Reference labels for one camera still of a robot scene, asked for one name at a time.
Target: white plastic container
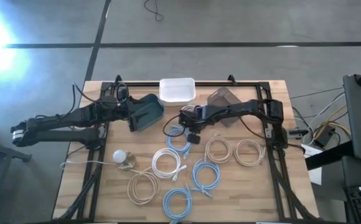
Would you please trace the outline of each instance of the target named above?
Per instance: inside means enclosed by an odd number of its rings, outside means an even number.
[[[193,78],[163,78],[160,80],[160,100],[165,106],[188,105],[194,98]]]

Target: floor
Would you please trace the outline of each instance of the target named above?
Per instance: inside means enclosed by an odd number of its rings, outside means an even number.
[[[343,75],[361,74],[361,47],[348,46],[361,42],[361,0],[157,0],[164,15],[161,22],[143,8],[144,0],[112,0],[100,40],[96,33],[107,2],[0,0],[0,46],[25,44],[22,49],[0,48],[0,144],[12,147],[10,127],[24,119],[69,110],[71,84],[82,86],[85,79],[113,80],[120,74],[125,80],[223,80],[233,74],[238,80],[286,80],[290,96],[299,96],[340,87]],[[154,7],[152,1],[148,7]],[[349,44],[97,51],[92,47],[95,40]],[[41,49],[38,44],[59,45]],[[90,45],[65,48],[65,44]],[[96,56],[95,64],[90,63],[91,55]],[[309,116],[341,92],[295,98],[292,104]],[[343,104],[338,101],[330,113]],[[340,122],[347,125],[348,120]],[[67,148],[68,143],[56,142],[17,148],[31,153],[32,161],[12,163],[0,193],[0,223],[50,219],[61,178],[59,164]],[[344,220],[339,201],[318,196],[317,203],[326,220]]]

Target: coiled cable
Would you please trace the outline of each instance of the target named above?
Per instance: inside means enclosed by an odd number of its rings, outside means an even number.
[[[157,160],[163,155],[170,155],[176,160],[175,170],[173,170],[171,172],[163,172],[157,168],[157,165],[156,165]],[[158,176],[159,178],[162,178],[162,179],[167,179],[167,178],[172,177],[172,181],[176,181],[176,179],[178,178],[178,173],[181,170],[186,169],[186,167],[187,167],[186,165],[183,165],[181,167],[181,158],[179,157],[179,154],[175,150],[170,149],[170,148],[164,148],[164,149],[158,150],[156,153],[154,153],[153,159],[151,161],[151,169],[153,170],[153,172],[155,173],[156,176]]]
[[[223,143],[223,145],[226,147],[227,154],[225,157],[216,159],[214,156],[210,153],[210,146],[214,141],[219,141]],[[205,145],[205,154],[204,154],[204,161],[207,161],[207,158],[209,158],[212,162],[215,162],[217,164],[225,163],[229,161],[229,159],[232,156],[232,147],[230,146],[230,143],[222,136],[219,136],[215,134]]]
[[[240,155],[239,155],[238,151],[242,144],[247,144],[249,146],[252,146],[258,151],[258,158],[256,161],[245,162],[240,159]],[[253,167],[262,162],[263,158],[265,157],[265,151],[266,151],[266,148],[261,147],[258,143],[256,143],[256,141],[250,140],[250,139],[244,139],[244,140],[241,140],[239,143],[237,143],[234,153],[235,153],[237,162],[239,162],[241,165],[246,166],[246,167]]]
[[[156,177],[153,173],[148,172],[149,169],[151,169],[151,167],[144,169],[143,171],[138,171],[133,169],[130,170],[132,172],[135,172],[136,174],[133,175],[128,182],[127,194],[129,199],[136,205],[145,205],[149,203],[160,192],[161,189],[160,179],[158,179],[158,177]],[[142,176],[147,177],[151,182],[153,193],[151,194],[150,197],[146,197],[146,198],[140,197],[138,195],[138,192],[136,191],[136,186],[138,185],[138,181]]]
[[[185,195],[187,201],[185,210],[178,215],[173,214],[171,212],[171,209],[169,208],[170,199],[177,194]],[[186,189],[176,188],[169,190],[164,196],[164,200],[162,201],[162,207],[164,209],[164,213],[171,219],[170,224],[176,224],[179,222],[179,220],[185,218],[192,210],[192,195],[190,193],[189,186],[186,184]]]
[[[181,128],[181,127],[178,127],[178,126],[174,126],[174,125],[171,125],[172,129],[169,131],[168,135],[167,136],[167,146],[173,150],[175,150],[177,153],[184,153],[183,154],[183,159],[186,159],[187,156],[189,155],[189,151],[190,151],[190,142],[187,142],[186,145],[182,148],[182,149],[179,149],[177,147],[175,147],[171,141],[172,141],[172,138],[171,136],[175,136],[177,133],[182,133],[185,135],[185,137],[187,138],[187,136],[189,135],[189,131],[186,129],[184,131],[184,128]]]
[[[194,111],[195,107],[196,107],[195,105],[186,105],[186,106],[182,107],[182,110],[184,110],[184,111]]]
[[[200,182],[197,178],[197,174],[199,173],[201,168],[204,168],[204,167],[211,168],[215,172],[215,175],[217,176],[215,181],[208,186],[200,184]],[[196,188],[192,188],[192,190],[201,191],[206,196],[212,197],[212,194],[210,194],[208,192],[208,190],[212,190],[212,189],[216,188],[217,185],[219,184],[219,180],[220,180],[220,171],[219,171],[218,165],[211,163],[211,162],[204,162],[203,159],[200,159],[193,166],[192,181],[193,181],[193,184],[196,186]]]

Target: black robotic arm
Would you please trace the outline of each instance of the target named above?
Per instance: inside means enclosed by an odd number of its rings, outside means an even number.
[[[198,144],[197,135],[206,126],[214,125],[221,119],[253,115],[262,121],[272,124],[272,144],[281,149],[287,148],[288,140],[286,130],[282,128],[283,104],[278,100],[249,100],[244,103],[232,104],[224,107],[206,105],[196,106],[193,111],[181,110],[179,124],[188,128],[190,134],[187,140]]]
[[[129,130],[132,132],[137,130],[139,119],[145,115],[134,115],[135,111],[145,105],[143,98],[136,100],[132,96],[127,96],[120,99],[123,100],[119,101],[118,97],[113,96],[102,96],[89,105],[67,114],[38,116],[20,122],[11,128],[12,143],[17,147],[26,147],[41,141],[78,141],[87,147],[96,148],[101,145],[101,133],[99,132],[101,124],[108,121],[127,120]],[[70,126],[85,129],[80,131],[53,130]]]

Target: wooden tabletop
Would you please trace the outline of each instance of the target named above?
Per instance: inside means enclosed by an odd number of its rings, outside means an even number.
[[[295,120],[291,102],[288,96],[286,82],[282,80],[270,82],[273,99],[280,100],[284,106],[284,123],[286,129],[295,128]],[[84,93],[90,98],[97,99],[100,94],[101,82],[86,82]],[[197,87],[195,105],[207,104],[207,97],[218,87]],[[228,87],[240,100],[248,101],[256,99],[256,90],[251,87]],[[148,93],[158,95],[158,87],[130,87],[130,94],[134,98],[141,98]],[[90,102],[85,98],[81,100],[81,107]],[[144,131],[131,133],[125,121],[110,123],[108,140],[106,145],[105,162],[112,162],[111,158],[115,150],[123,149],[132,152],[136,156],[135,169],[143,170],[151,167],[153,154],[159,149],[165,148],[166,137],[162,133],[164,124],[177,113],[180,107],[166,107],[164,117],[148,127]],[[244,116],[243,120],[249,127],[263,135],[261,121],[254,116]],[[101,177],[100,191],[96,209],[96,222],[168,222],[170,221],[162,209],[162,199],[166,192],[176,187],[185,187],[185,183],[193,187],[190,175],[195,162],[204,156],[205,142],[214,133],[220,133],[227,138],[234,147],[242,139],[253,139],[262,146],[265,142],[250,133],[240,121],[226,128],[221,123],[208,126],[201,132],[199,145],[192,145],[187,159],[182,164],[187,169],[179,173],[178,180],[171,182],[169,179],[161,180],[159,195],[147,205],[135,205],[127,196],[129,179],[134,175],[132,172],[121,171],[116,166],[104,165]],[[173,140],[175,146],[183,146],[185,138],[179,137]],[[71,143],[69,153],[82,146],[80,143]],[[211,151],[215,156],[223,157],[225,149],[220,143],[214,143]],[[87,150],[81,150],[72,154],[68,160],[81,162],[87,159]],[[252,161],[257,158],[254,149],[247,146],[240,150],[241,159]],[[300,201],[315,216],[318,216],[316,202],[312,192],[308,171],[304,156],[300,149],[289,147],[286,150],[286,162],[291,187]],[[171,171],[175,168],[175,160],[171,157],[162,157],[157,166],[160,170]],[[213,198],[208,198],[201,192],[192,192],[193,208],[184,222],[254,222],[254,221],[278,221],[278,214],[273,193],[273,184],[267,155],[264,161],[256,167],[243,167],[234,157],[227,163],[220,164],[220,183],[210,193]],[[61,216],[68,206],[79,194],[85,164],[69,164],[63,171],[62,182],[54,210],[54,218]],[[215,180],[215,174],[210,169],[200,171],[198,178],[202,184],[210,184]],[[139,181],[138,193],[141,196],[149,196],[152,192],[150,182],[142,178]],[[181,196],[173,197],[171,209],[173,213],[181,213],[186,201]],[[88,214],[90,200],[86,202],[85,215]]]

